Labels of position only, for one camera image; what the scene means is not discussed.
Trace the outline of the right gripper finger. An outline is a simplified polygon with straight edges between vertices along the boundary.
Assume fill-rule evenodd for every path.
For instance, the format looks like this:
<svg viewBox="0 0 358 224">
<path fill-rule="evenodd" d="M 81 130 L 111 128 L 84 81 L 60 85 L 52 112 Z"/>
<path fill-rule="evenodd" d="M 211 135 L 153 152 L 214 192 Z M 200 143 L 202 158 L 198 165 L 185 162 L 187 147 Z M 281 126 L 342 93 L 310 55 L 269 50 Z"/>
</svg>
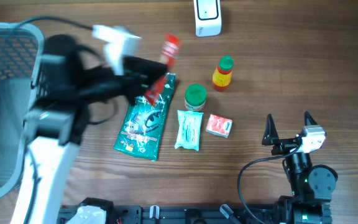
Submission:
<svg viewBox="0 0 358 224">
<path fill-rule="evenodd" d="M 313 119 L 312 115 L 305 111 L 304 113 L 305 126 L 317 125 L 317 122 Z"/>
<path fill-rule="evenodd" d="M 279 136 L 277 133 L 277 129 L 275 127 L 273 116 L 271 114 L 268 114 L 265 132 L 262 138 L 262 145 L 273 146 L 277 144 L 279 144 Z"/>
</svg>

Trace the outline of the red snack packet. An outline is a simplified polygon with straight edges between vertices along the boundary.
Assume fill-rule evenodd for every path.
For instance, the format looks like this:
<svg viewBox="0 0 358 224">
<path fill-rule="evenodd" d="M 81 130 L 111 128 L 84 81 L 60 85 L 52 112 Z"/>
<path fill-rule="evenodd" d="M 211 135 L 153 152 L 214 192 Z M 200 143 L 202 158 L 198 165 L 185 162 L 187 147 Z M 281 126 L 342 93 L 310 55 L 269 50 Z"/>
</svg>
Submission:
<svg viewBox="0 0 358 224">
<path fill-rule="evenodd" d="M 158 70 L 155 71 L 157 80 L 152 82 L 152 86 L 144 94 L 144 97 L 152 106 L 157 103 L 165 88 L 167 82 L 166 74 L 173 67 L 180 47 L 181 40 L 177 36 L 170 33 L 165 35 L 160 59 L 157 64 Z"/>
</svg>

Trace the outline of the red small box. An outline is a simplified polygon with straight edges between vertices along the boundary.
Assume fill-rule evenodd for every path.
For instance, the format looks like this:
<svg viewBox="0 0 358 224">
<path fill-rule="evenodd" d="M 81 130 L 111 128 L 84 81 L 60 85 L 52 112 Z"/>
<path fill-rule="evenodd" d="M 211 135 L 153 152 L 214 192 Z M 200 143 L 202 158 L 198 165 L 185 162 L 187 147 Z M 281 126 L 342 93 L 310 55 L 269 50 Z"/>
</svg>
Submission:
<svg viewBox="0 0 358 224">
<path fill-rule="evenodd" d="M 213 135 L 227 138 L 231 132 L 231 128 L 231 119 L 211 114 L 207 122 L 206 131 Z"/>
</svg>

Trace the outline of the green 3M glove packet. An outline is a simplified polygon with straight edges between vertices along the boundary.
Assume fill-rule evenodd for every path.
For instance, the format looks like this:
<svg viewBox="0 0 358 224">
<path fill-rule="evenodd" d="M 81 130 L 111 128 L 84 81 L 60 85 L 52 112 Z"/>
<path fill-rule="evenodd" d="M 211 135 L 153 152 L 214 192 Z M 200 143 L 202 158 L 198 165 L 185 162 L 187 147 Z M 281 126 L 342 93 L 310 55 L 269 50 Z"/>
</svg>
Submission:
<svg viewBox="0 0 358 224">
<path fill-rule="evenodd" d="M 168 73 L 165 79 L 163 92 L 159 94 L 154 105 L 151 105 L 146 97 L 139 96 L 135 99 L 135 105 L 128 106 L 113 149 L 142 159 L 158 159 L 158 150 L 175 91 L 176 75 Z"/>
</svg>

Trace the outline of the green lid small jar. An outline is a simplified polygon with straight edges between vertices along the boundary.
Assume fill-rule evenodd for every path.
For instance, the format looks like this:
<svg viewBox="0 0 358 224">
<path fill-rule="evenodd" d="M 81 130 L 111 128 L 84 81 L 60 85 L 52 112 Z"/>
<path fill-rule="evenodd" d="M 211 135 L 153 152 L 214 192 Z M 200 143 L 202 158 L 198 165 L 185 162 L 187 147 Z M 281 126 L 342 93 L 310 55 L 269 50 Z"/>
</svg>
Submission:
<svg viewBox="0 0 358 224">
<path fill-rule="evenodd" d="M 190 111 L 201 111 L 206 103 L 207 92 L 200 84 L 190 85 L 185 92 L 185 107 Z"/>
</svg>

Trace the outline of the red sauce bottle green cap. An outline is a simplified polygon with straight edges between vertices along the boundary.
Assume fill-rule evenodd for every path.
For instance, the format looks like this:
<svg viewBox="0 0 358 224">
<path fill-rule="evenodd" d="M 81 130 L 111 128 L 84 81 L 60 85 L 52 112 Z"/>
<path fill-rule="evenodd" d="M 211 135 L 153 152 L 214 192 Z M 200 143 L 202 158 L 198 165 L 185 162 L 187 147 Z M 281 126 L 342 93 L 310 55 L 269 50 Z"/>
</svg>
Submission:
<svg viewBox="0 0 358 224">
<path fill-rule="evenodd" d="M 212 83 L 217 91 L 224 91 L 228 88 L 231 83 L 233 67 L 234 61 L 230 55 L 223 56 L 220 59 L 212 76 Z"/>
</svg>

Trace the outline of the light green wipes pack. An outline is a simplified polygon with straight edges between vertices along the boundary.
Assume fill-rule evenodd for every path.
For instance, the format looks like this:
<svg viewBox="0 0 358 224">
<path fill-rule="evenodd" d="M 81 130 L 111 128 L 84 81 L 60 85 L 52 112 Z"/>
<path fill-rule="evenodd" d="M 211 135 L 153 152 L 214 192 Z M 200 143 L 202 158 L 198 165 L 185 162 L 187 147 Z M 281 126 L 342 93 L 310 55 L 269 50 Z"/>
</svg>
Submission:
<svg viewBox="0 0 358 224">
<path fill-rule="evenodd" d="M 200 132 L 203 113 L 178 110 L 179 129 L 175 149 L 200 149 Z"/>
</svg>

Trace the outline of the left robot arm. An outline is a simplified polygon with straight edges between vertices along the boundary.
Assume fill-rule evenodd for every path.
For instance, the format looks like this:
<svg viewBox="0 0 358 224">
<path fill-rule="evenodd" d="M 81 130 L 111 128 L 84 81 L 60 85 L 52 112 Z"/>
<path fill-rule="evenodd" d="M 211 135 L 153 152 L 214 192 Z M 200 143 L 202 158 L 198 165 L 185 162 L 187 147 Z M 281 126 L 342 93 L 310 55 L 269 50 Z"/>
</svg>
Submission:
<svg viewBox="0 0 358 224">
<path fill-rule="evenodd" d="M 24 116 L 27 153 L 12 223 L 56 223 L 67 177 L 90 123 L 88 106 L 117 96 L 134 104 L 168 70 L 164 63 L 135 56 L 123 58 L 123 75 L 102 65 L 86 69 L 81 51 L 92 49 L 70 35 L 53 35 L 45 42 L 41 64 L 46 72 L 39 86 L 46 92 Z"/>
</svg>

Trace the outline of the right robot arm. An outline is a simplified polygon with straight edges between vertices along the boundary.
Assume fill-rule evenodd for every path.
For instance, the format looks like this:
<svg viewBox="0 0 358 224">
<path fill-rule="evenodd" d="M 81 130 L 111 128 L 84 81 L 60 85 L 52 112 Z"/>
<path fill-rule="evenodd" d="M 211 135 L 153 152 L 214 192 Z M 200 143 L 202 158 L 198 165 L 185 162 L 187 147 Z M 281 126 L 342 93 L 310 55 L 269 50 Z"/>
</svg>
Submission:
<svg viewBox="0 0 358 224">
<path fill-rule="evenodd" d="M 321 149 L 325 130 L 309 112 L 304 113 L 305 126 L 294 138 L 278 136 L 271 114 L 262 138 L 272 146 L 271 154 L 283 159 L 282 166 L 292 195 L 281 196 L 274 205 L 275 223 L 332 223 L 329 204 L 338 180 L 337 172 L 326 165 L 313 165 L 310 154 Z"/>
</svg>

